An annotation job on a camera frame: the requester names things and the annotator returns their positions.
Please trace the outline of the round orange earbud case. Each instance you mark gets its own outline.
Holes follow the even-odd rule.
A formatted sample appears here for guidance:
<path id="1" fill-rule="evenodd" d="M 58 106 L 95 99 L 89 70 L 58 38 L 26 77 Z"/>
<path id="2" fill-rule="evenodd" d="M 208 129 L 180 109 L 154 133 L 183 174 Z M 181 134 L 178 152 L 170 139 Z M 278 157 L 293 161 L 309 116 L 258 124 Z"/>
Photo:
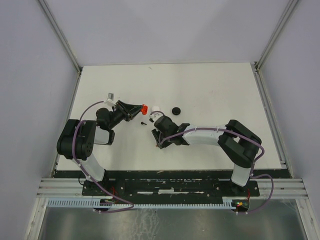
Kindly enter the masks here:
<path id="1" fill-rule="evenodd" d="M 148 113 L 148 109 L 149 109 L 148 106 L 145 105 L 145 104 L 143 104 L 140 112 L 142 113 L 142 115 L 145 116 L 145 115 L 147 115 L 147 113 Z"/>

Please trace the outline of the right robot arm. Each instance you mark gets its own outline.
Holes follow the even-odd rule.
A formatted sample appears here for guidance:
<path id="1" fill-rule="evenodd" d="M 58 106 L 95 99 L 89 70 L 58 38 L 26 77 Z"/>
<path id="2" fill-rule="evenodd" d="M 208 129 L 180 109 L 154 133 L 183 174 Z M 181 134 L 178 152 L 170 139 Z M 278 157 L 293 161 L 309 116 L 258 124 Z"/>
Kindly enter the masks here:
<path id="1" fill-rule="evenodd" d="M 264 155 L 265 149 L 262 140 L 242 123 L 231 119 L 220 126 L 196 126 L 190 123 L 177 125 L 160 111 L 153 111 L 149 121 L 153 123 L 151 133 L 160 149 L 170 145 L 220 147 L 233 162 L 229 183 L 231 193 L 240 196 L 247 191 L 255 163 Z"/>

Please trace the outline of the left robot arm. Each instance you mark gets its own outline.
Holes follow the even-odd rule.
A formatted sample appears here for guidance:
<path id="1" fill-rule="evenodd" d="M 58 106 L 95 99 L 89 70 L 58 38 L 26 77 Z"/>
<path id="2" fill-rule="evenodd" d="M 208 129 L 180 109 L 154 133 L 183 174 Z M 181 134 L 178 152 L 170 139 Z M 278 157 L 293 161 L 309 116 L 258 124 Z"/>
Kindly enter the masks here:
<path id="1" fill-rule="evenodd" d="M 86 112 L 107 101 L 98 101 L 90 105 L 80 119 L 69 119 L 56 144 L 57 153 L 73 161 L 85 176 L 85 187 L 93 186 L 99 195 L 106 195 L 111 189 L 106 170 L 98 163 L 93 154 L 95 145 L 110 146 L 115 139 L 114 127 L 122 121 L 129 122 L 138 114 L 146 115 L 148 106 L 134 105 L 117 101 L 111 104 L 111 110 L 99 108 L 95 120 L 85 120 Z"/>

